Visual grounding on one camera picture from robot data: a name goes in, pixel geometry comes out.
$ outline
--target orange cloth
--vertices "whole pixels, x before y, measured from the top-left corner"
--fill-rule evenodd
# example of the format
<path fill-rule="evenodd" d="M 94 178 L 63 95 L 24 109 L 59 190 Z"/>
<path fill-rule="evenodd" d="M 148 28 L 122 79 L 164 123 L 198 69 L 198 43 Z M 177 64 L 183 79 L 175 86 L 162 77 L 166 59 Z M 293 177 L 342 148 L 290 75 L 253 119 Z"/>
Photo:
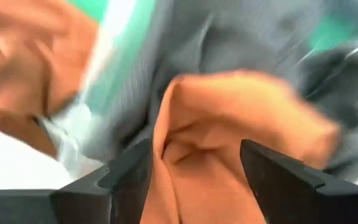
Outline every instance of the orange cloth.
<path fill-rule="evenodd" d="M 65 0 L 0 0 L 0 113 L 5 120 L 33 126 L 35 117 L 65 106 L 80 87 L 97 28 Z M 23 136 L 22 128 L 8 129 L 7 134 Z M 46 141 L 47 135 L 37 132 L 38 139 L 27 143 Z"/>
<path fill-rule="evenodd" d="M 154 168 L 141 223 L 265 223 L 242 169 L 241 140 L 322 168 L 338 131 L 269 75 L 178 77 L 164 94 L 154 129 Z"/>

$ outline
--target black plastic part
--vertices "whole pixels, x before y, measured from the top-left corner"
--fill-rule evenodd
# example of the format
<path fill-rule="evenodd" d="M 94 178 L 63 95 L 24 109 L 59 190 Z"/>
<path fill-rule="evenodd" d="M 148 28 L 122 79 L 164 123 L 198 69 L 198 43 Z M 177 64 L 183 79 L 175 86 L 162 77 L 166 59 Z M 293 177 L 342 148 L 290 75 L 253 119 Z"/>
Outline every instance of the black plastic part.
<path fill-rule="evenodd" d="M 146 139 L 60 190 L 0 190 L 0 224 L 139 224 L 151 148 Z"/>
<path fill-rule="evenodd" d="M 358 223 L 358 185 L 250 140 L 242 141 L 240 154 L 267 223 Z"/>

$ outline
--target orange fabric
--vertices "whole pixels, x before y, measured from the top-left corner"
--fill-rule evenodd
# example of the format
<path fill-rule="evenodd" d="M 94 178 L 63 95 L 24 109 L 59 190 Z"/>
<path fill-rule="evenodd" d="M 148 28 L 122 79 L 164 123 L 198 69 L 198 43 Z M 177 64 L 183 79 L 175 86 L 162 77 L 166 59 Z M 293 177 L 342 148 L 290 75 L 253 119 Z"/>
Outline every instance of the orange fabric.
<path fill-rule="evenodd" d="M 265 223 L 242 169 L 241 140 L 322 168 L 337 135 L 336 124 L 269 75 L 178 77 L 164 94 L 154 129 L 141 223 Z"/>
<path fill-rule="evenodd" d="M 33 120 L 33 126 L 34 117 L 65 106 L 80 87 L 97 28 L 95 21 L 65 0 L 0 0 L 4 117 Z M 23 135 L 18 133 L 21 129 L 10 130 L 14 137 Z M 47 136 L 40 138 L 30 140 L 32 145 L 40 145 Z"/>

